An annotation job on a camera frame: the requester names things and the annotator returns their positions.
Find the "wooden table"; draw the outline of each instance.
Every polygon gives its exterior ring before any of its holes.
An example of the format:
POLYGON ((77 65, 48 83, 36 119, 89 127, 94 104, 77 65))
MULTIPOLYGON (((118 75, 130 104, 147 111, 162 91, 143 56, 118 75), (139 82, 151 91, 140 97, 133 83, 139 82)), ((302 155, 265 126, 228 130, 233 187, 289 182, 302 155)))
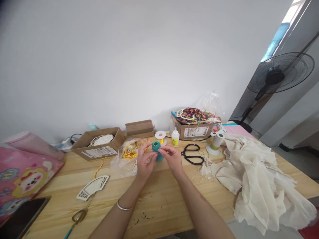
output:
MULTIPOLYGON (((170 138, 167 138, 167 144, 171 145, 170 143, 170 138)), ((178 149, 182 151, 189 143, 180 141, 178 149)), ((206 143, 197 144, 203 150, 206 147, 206 143)), ((276 157, 278 167, 298 182, 296 189, 304 197, 319 196, 319 184, 278 154, 276 157)), ((210 155, 210 158, 220 162, 225 157, 221 153, 219 156, 210 155)), ((52 196, 52 198, 30 227, 26 239, 64 238, 73 223, 71 217, 86 206, 86 202, 75 197, 93 179, 95 171, 103 160, 86 161, 73 152, 67 153, 64 160, 65 165, 38 195, 38 197, 52 196)), ((106 159, 97 174, 97 176, 110 175, 108 183, 103 191, 96 194, 86 218, 73 229, 69 239, 88 238, 132 183, 134 177, 121 178, 110 168, 111 160, 112 158, 106 159)), ((225 221, 232 220, 235 195, 219 182, 202 177, 199 174, 201 166, 192 165, 184 158, 182 162, 186 174, 202 195, 225 221)), ((156 162, 154 171, 139 197, 124 238, 158 238, 190 229, 193 229, 193 224, 166 160, 156 162)))

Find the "teal thread spool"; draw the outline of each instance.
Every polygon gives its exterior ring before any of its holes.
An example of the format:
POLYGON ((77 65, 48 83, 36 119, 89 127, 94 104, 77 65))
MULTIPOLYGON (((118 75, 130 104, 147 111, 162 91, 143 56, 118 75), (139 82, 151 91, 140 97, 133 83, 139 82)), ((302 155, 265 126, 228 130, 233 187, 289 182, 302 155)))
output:
POLYGON ((153 152, 157 152, 157 158, 156 161, 162 161, 163 160, 163 155, 161 155, 158 150, 160 148, 160 143, 158 141, 155 141, 154 143, 152 143, 152 150, 153 152))

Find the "black fan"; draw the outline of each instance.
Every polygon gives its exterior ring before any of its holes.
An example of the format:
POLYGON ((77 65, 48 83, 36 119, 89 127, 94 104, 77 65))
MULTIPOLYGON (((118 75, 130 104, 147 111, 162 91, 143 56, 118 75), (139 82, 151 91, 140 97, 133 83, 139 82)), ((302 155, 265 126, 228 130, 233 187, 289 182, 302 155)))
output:
POLYGON ((257 93, 255 101, 246 109, 241 121, 233 121, 251 133, 252 128, 244 120, 258 100, 265 94, 285 91, 300 84, 311 74, 314 66, 313 58, 300 52, 277 55, 260 63, 248 84, 248 89, 257 93))

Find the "hand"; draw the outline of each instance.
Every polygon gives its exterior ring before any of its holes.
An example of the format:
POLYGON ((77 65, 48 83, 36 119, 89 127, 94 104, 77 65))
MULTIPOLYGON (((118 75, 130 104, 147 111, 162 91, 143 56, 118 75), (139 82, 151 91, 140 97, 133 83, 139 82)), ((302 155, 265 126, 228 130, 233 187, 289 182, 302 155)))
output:
POLYGON ((162 146, 159 148, 159 153, 166 159, 174 176, 184 172, 182 166, 182 155, 178 149, 172 146, 162 146))
POLYGON ((142 182, 146 182, 146 180, 149 178, 153 171, 154 163, 157 158, 156 152, 149 152, 145 153, 145 149, 149 146, 151 146, 152 143, 144 144, 142 147, 139 148, 139 154, 137 157, 137 174, 136 178, 138 180, 142 180, 142 182))

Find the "smartphone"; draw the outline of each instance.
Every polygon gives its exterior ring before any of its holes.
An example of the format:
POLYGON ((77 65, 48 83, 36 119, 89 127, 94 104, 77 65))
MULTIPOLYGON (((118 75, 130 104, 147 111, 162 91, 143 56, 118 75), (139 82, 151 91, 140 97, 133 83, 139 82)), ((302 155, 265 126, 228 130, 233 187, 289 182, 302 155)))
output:
POLYGON ((0 238, 22 238, 49 200, 38 198, 23 203, 0 228, 0 238))

